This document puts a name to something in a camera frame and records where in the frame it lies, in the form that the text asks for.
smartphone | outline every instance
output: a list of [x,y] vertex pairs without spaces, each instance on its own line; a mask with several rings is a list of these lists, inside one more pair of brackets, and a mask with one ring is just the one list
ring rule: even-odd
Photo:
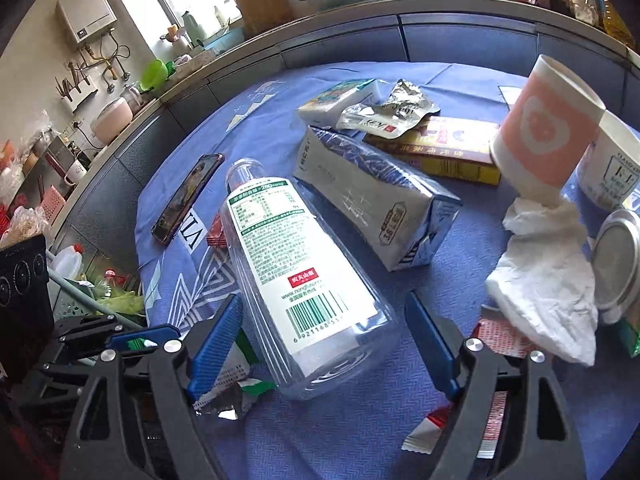
[[198,195],[224,161],[222,153],[203,155],[198,159],[151,229],[153,237],[162,245],[169,244]]

metal screw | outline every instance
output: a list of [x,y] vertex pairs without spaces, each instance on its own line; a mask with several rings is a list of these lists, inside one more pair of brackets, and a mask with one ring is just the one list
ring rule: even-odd
[[471,350],[472,352],[479,352],[482,350],[482,348],[484,348],[482,341],[480,341],[478,338],[475,338],[475,337],[471,337],[467,339],[465,341],[465,346],[469,348],[469,350]]
[[182,348],[182,343],[177,339],[171,339],[171,341],[167,341],[164,343],[164,351],[169,352],[169,354],[175,354],[180,348]]
[[535,363],[543,363],[545,362],[545,355],[540,350],[534,350],[531,352],[531,360]]
[[102,361],[105,361],[106,363],[108,363],[109,361],[113,361],[115,358],[116,358],[116,351],[111,348],[106,349],[100,354],[100,359]]

water heater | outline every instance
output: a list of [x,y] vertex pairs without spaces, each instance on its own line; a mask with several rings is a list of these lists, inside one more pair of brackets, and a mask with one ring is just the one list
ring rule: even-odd
[[93,41],[117,22],[107,0],[59,0],[57,9],[75,45]]

crumpled tissue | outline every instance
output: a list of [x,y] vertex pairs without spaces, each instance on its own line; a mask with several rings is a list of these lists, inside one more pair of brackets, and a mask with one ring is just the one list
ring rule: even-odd
[[509,322],[534,343],[565,361],[593,366],[595,278],[582,252],[587,230],[579,219],[565,199],[549,209],[517,198],[502,221],[514,235],[485,285]]

table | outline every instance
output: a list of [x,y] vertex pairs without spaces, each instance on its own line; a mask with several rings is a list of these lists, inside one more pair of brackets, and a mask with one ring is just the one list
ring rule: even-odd
[[[279,74],[253,86],[206,119],[167,158],[138,200],[136,249],[152,325],[182,330],[211,316],[238,286],[228,255],[208,248],[206,230],[225,197],[225,173],[244,156],[256,158],[275,176],[290,176],[305,125],[295,109],[345,79],[375,77],[389,91],[398,78],[420,85],[443,116],[500,122],[508,108],[498,86],[523,86],[525,78],[458,64],[356,62]],[[233,118],[254,110],[233,128]],[[194,205],[186,237],[162,250],[150,231],[175,189],[204,153],[222,152],[226,162]],[[316,206],[397,309],[401,341],[377,368],[330,394],[292,402],[278,392],[254,406],[245,420],[203,417],[207,443],[232,480],[418,478],[425,456],[400,450],[404,438],[433,408],[443,405],[418,355],[402,316],[404,297],[424,289],[434,310],[453,319],[463,333],[475,326],[480,306],[490,303],[484,280],[504,252],[510,234],[502,218],[516,197],[498,187],[441,178],[464,206],[427,267],[387,272],[357,231],[322,199]],[[590,236],[606,213],[578,191],[575,177],[565,187],[578,203]],[[596,364],[567,365],[562,387],[584,449],[588,478],[601,478],[640,421],[640,360],[625,355],[609,330],[599,330]],[[258,369],[257,376],[265,373]]]

